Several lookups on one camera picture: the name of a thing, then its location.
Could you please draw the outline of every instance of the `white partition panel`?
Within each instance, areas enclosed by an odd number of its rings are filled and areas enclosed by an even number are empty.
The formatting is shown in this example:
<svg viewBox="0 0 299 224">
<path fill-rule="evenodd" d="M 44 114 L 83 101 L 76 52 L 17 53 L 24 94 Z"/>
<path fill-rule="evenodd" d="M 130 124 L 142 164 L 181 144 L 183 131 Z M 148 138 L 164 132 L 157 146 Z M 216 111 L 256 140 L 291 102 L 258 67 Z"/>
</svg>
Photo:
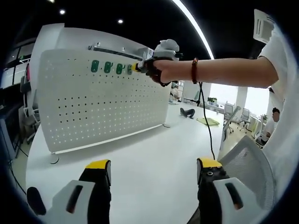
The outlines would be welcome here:
<svg viewBox="0 0 299 224">
<path fill-rule="evenodd" d="M 37 96 L 51 152 L 97 144 L 165 122 L 170 85 L 132 72 L 134 59 L 56 49 L 41 56 Z"/>
</svg>

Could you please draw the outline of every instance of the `air vent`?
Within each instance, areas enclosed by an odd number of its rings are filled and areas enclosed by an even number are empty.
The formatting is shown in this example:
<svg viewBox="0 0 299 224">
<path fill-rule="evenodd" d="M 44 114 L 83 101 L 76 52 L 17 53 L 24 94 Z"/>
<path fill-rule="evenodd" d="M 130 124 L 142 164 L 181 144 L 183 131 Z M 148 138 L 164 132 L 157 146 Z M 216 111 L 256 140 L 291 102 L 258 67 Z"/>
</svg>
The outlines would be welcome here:
<svg viewBox="0 0 299 224">
<path fill-rule="evenodd" d="M 266 13 L 254 10 L 254 33 L 253 38 L 257 41 L 268 43 L 274 29 L 274 21 Z"/>
</svg>

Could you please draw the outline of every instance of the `man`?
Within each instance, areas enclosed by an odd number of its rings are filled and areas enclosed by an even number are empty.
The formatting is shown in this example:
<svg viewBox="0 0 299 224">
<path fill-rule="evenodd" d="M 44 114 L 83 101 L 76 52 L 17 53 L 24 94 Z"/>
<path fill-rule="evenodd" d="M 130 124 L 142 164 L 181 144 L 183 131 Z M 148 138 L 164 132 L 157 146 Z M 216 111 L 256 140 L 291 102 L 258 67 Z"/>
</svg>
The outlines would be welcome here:
<svg viewBox="0 0 299 224">
<path fill-rule="evenodd" d="M 179 95 L 178 95 L 178 85 L 177 85 L 177 84 L 174 86 L 173 89 L 171 89 L 171 91 L 170 91 L 170 95 L 171 95 L 171 99 L 172 99 L 172 100 L 177 100 L 177 99 L 179 99 Z"/>
<path fill-rule="evenodd" d="M 227 58 L 215 60 L 154 62 L 162 71 L 161 82 L 193 80 L 198 82 L 267 88 L 281 103 L 280 122 L 263 152 L 276 182 L 276 202 L 291 181 L 299 161 L 299 72 L 287 39 L 275 24 L 270 41 L 255 60 Z"/>
<path fill-rule="evenodd" d="M 277 108 L 273 108 L 272 110 L 272 118 L 267 121 L 267 124 L 263 130 L 263 134 L 261 135 L 261 143 L 264 145 L 267 143 L 272 133 L 274 132 L 277 122 L 279 121 L 280 111 Z"/>
</svg>

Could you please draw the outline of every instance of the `cable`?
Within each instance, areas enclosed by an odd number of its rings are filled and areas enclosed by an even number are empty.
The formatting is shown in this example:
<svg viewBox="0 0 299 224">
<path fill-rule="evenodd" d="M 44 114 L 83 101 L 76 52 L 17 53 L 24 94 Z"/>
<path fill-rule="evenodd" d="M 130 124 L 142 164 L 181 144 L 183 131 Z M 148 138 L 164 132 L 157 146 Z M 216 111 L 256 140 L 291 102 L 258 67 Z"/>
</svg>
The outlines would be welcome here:
<svg viewBox="0 0 299 224">
<path fill-rule="evenodd" d="M 7 143 L 6 143 L 6 141 L 5 141 L 5 136 L 4 136 L 4 133 L 3 133 L 3 131 L 2 131 L 2 128 L 0 128 L 0 129 L 1 129 L 2 136 L 3 136 L 3 140 L 4 140 L 5 145 L 6 145 L 7 153 L 8 153 L 9 159 L 10 159 L 10 153 L 9 153 L 9 149 L 8 149 Z M 22 191 L 24 192 L 24 194 L 26 195 L 26 191 L 22 188 L 22 186 L 20 185 L 20 183 L 18 182 L 17 178 L 16 178 L 15 175 L 14 175 L 13 167 L 11 166 L 11 163 L 10 163 L 10 162 L 8 162 L 8 167 L 9 167 L 9 169 L 10 169 L 10 171 L 11 171 L 13 177 L 14 177 L 15 182 L 19 185 L 19 187 L 21 188 L 21 190 L 22 190 Z"/>
<path fill-rule="evenodd" d="M 24 152 L 24 151 L 21 149 L 21 147 L 20 147 L 20 146 L 18 146 L 18 145 L 16 145 L 16 146 L 19 148 L 19 150 L 21 150 L 21 152 L 22 152 L 22 153 L 24 153 L 24 155 L 25 155 L 25 156 L 27 156 L 27 157 L 28 157 L 28 155 L 27 155 L 27 154 L 26 154 L 26 153 L 25 153 L 25 152 Z"/>
<path fill-rule="evenodd" d="M 212 154 L 213 154 L 213 159 L 215 160 L 215 154 L 214 154 L 213 146 L 212 146 L 212 134 L 211 134 L 211 129 L 210 129 L 209 123 L 208 123 L 208 121 L 207 121 L 207 119 L 206 119 L 205 98 L 204 98 L 204 93 L 203 93 L 203 91 L 202 91 L 202 82 L 199 82 L 199 86 L 200 86 L 199 95 L 201 94 L 201 96 L 202 96 L 202 103 L 203 103 L 203 108 L 204 108 L 204 117 L 205 117 L 206 125 L 207 125 L 207 128 L 209 129 L 209 134 L 210 134 L 211 152 L 212 152 Z"/>
</svg>

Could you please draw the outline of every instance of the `black ceiling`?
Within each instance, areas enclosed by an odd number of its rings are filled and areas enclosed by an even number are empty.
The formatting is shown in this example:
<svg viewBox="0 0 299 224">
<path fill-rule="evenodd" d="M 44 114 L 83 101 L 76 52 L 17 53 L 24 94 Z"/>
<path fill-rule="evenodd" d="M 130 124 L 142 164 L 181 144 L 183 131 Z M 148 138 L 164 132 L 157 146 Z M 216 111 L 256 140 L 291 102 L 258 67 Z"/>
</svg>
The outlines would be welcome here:
<svg viewBox="0 0 299 224">
<path fill-rule="evenodd" d="M 47 0 L 35 10 L 19 38 L 38 35 L 42 25 L 95 29 L 126 37 L 152 49 L 162 39 L 174 39 L 184 59 L 209 59 L 195 29 L 171 0 Z M 254 8 L 261 5 L 227 1 L 182 0 L 201 27 L 215 58 L 257 56 L 262 44 L 253 39 Z M 59 9 L 65 9 L 65 15 Z"/>
</svg>

